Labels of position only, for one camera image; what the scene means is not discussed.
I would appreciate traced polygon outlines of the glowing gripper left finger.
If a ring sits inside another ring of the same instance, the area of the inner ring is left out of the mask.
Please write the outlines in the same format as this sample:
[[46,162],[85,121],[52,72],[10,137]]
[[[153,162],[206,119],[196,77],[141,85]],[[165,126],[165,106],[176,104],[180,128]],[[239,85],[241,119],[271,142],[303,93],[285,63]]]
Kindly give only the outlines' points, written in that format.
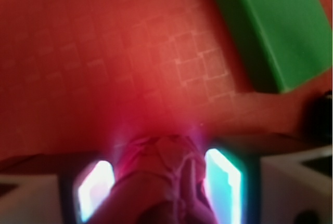
[[64,223],[87,223],[114,185],[112,164],[98,153],[60,156],[59,192]]

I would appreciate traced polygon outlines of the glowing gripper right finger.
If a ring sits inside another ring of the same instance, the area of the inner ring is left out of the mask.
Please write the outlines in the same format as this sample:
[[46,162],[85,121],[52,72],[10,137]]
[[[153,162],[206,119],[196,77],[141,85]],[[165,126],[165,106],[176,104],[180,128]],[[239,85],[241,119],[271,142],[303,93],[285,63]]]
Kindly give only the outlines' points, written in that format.
[[245,148],[215,142],[204,160],[204,190],[216,222],[260,223],[260,157]]

